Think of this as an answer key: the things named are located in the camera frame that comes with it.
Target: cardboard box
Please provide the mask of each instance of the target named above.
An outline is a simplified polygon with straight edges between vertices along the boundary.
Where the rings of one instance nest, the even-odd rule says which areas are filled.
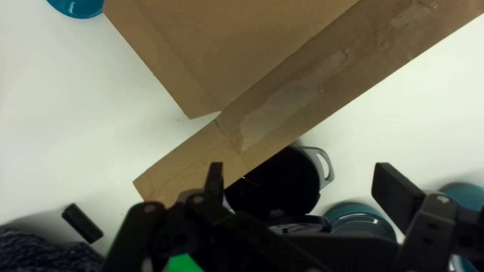
[[[315,25],[319,29],[322,28],[319,32],[316,31],[315,37],[312,37],[315,29],[297,37],[300,43],[289,43],[290,46],[284,47],[277,56],[271,55],[269,61],[263,50],[254,50],[253,53],[262,58],[265,64],[265,68],[257,70],[254,74],[250,71],[257,64],[254,61],[230,70],[230,62],[210,62],[213,58],[216,59],[215,55],[200,56],[203,52],[194,53],[191,58],[201,58],[198,65],[204,70],[213,68],[210,73],[215,73],[215,76],[218,73],[224,74],[221,70],[230,70],[227,77],[224,74],[224,79],[213,77],[210,79],[213,82],[210,82],[207,80],[209,76],[206,77],[198,68],[191,68],[188,74],[192,73],[194,79],[204,79],[200,80],[204,83],[210,82],[210,85],[195,85],[194,82],[197,80],[185,77],[183,68],[188,68],[186,62],[183,67],[180,58],[174,53],[180,49],[180,44],[174,47],[163,43],[163,35],[168,32],[162,31],[162,28],[169,28],[169,20],[163,23],[154,20],[157,12],[174,12],[169,17],[174,20],[174,17],[185,14],[183,8],[169,9],[171,5],[166,5],[166,8],[160,3],[110,0],[106,2],[106,14],[151,71],[168,85],[166,88],[171,89],[171,94],[189,117],[222,109],[212,124],[159,161],[135,182],[136,189],[145,200],[157,200],[165,204],[171,204],[185,189],[200,188],[210,162],[224,162],[225,183],[233,183],[484,11],[484,2],[480,0],[360,0],[357,3],[321,0],[309,2],[309,5],[315,5],[306,11],[309,15],[298,14],[300,2],[294,2],[295,6],[290,11],[298,15],[289,12],[281,18],[294,20],[290,23],[297,25],[306,15],[315,17],[315,21],[307,21],[303,28]],[[183,2],[183,5],[191,9],[192,3]],[[269,3],[250,2],[250,5],[262,9]],[[318,5],[325,5],[328,9],[318,11]],[[209,18],[212,8],[206,6],[197,6],[197,9],[204,15],[209,12]],[[265,14],[265,17],[254,17],[247,21],[248,25],[254,23],[251,28],[257,29],[262,25],[271,25],[272,15]],[[331,20],[318,21],[318,15]],[[265,34],[277,31],[278,23],[271,25]],[[185,25],[186,34],[191,34],[194,21],[188,20]],[[230,31],[230,25],[213,23],[206,26],[213,29],[221,26]],[[238,29],[238,34],[244,37],[245,32],[241,29]],[[265,35],[260,35],[257,41],[262,41],[260,47],[263,47]],[[266,50],[275,49],[271,44],[272,40],[268,40],[268,43]],[[233,58],[236,61],[233,64],[238,64],[241,59],[238,50],[235,50],[236,47],[230,47],[230,43],[227,46],[230,50],[224,53],[224,58]],[[165,71],[162,64],[182,65],[183,68]],[[231,73],[248,73],[251,76],[239,80],[239,74]],[[171,88],[174,82],[183,82],[183,79],[186,79],[186,85],[182,91]]]

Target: brown cardboard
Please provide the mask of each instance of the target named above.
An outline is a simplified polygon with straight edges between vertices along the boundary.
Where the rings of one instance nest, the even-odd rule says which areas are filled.
[[[104,14],[191,117],[222,111],[357,0],[107,0]]]
[[[484,11],[481,0],[360,0],[135,186],[171,204],[224,162],[225,185]]]

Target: gray fabric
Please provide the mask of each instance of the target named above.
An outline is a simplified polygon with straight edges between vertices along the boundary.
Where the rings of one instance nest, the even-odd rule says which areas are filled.
[[[65,248],[35,235],[0,229],[0,272],[98,272],[101,263],[86,244]]]

